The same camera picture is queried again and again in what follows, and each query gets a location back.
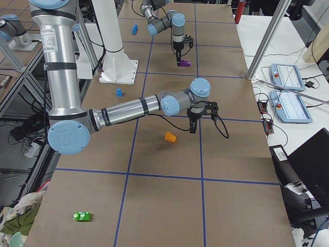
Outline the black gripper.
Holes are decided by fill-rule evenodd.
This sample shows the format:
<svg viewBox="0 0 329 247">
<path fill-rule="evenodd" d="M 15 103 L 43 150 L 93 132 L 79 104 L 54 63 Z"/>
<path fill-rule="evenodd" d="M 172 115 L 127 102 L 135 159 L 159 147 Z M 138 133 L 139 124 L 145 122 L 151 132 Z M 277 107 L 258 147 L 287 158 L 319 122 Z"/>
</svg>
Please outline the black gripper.
<svg viewBox="0 0 329 247">
<path fill-rule="evenodd" d="M 177 66 L 180 66 L 180 63 L 181 63 L 181 51 L 184 49 L 185 41 L 184 40 L 183 41 L 179 41 L 179 42 L 173 41 L 172 44 L 173 44 L 174 53 L 176 54 L 176 63 L 177 63 Z"/>
<path fill-rule="evenodd" d="M 187 116 L 189 118 L 190 124 L 190 133 L 196 133 L 197 130 L 197 122 L 204 114 L 205 105 L 197 104 L 192 108 L 187 109 Z"/>
</svg>

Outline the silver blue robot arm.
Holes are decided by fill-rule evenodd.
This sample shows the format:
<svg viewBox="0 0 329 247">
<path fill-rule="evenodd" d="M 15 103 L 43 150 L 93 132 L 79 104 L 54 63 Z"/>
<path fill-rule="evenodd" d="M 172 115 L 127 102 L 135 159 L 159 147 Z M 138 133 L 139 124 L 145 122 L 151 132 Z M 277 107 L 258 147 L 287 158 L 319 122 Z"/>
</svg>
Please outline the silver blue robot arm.
<svg viewBox="0 0 329 247">
<path fill-rule="evenodd" d="M 210 83 L 194 79 L 179 92 L 163 91 L 100 110 L 85 109 L 81 103 L 75 61 L 72 28 L 76 22 L 76 1 L 31 1 L 31 16 L 41 32 L 52 108 L 49 112 L 48 142 L 61 154 L 84 150 L 90 135 L 103 127 L 121 124 L 163 111 L 173 116 L 187 111 L 189 131 L 194 132 L 198 119 L 210 112 Z"/>
<path fill-rule="evenodd" d="M 182 50 L 186 44 L 193 47 L 193 39 L 185 34 L 185 16 L 176 10 L 164 11 L 164 17 L 158 17 L 156 10 L 162 9 L 170 1 L 142 1 L 140 13 L 148 22 L 148 32 L 156 36 L 161 32 L 171 30 L 171 47 L 176 57 L 177 66 L 181 66 Z"/>
</svg>

